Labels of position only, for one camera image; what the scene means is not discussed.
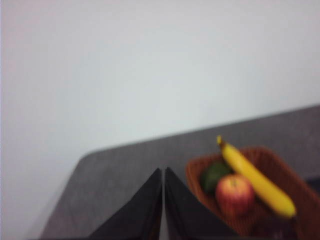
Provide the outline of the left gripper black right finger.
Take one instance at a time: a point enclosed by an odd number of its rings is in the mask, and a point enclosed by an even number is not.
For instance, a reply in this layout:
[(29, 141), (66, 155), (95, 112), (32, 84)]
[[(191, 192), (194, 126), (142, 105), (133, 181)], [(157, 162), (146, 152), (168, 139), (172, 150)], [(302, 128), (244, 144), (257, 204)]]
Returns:
[(171, 240), (235, 240), (239, 237), (200, 203), (169, 167), (164, 174), (164, 197)]

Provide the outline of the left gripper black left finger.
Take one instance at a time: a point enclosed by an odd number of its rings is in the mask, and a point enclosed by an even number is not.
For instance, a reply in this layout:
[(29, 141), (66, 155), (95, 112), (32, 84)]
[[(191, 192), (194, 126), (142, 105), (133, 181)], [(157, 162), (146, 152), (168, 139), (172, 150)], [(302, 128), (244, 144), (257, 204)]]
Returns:
[(163, 212), (162, 171), (157, 168), (134, 196), (90, 240), (158, 240)]

